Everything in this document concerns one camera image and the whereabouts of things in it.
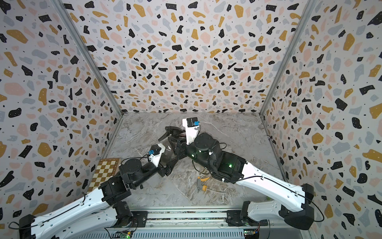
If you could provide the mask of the smoky grey spray bottle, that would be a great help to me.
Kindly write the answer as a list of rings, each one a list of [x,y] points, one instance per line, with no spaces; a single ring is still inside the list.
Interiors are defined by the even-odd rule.
[[[165,152],[161,156],[160,163],[163,166],[165,166],[165,163],[164,163],[165,158],[173,158],[173,157],[175,157],[175,155],[174,155],[173,149],[171,147],[171,140],[166,139],[163,142],[163,145],[165,146]]]

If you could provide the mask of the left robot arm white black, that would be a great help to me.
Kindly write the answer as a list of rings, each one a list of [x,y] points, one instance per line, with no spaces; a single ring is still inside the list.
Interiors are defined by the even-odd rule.
[[[171,174],[177,158],[165,166],[148,161],[142,164],[140,158],[127,158],[119,166],[119,172],[98,188],[80,199],[51,213],[36,217],[27,215],[20,219],[21,239],[74,239],[101,228],[122,224],[138,227],[125,199],[154,174]]]

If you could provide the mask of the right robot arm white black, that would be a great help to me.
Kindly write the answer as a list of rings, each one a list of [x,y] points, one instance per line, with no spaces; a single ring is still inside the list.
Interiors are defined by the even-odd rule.
[[[258,191],[272,200],[260,206],[254,202],[243,203],[241,217],[248,221],[279,220],[299,230],[308,230],[314,222],[312,200],[314,189],[309,184],[301,186],[289,184],[273,177],[244,158],[224,151],[221,143],[206,132],[200,132],[199,126],[167,126],[166,133],[159,142],[168,140],[175,159],[167,164],[166,172],[178,160],[189,157],[207,169],[212,178],[223,183],[232,183]]]

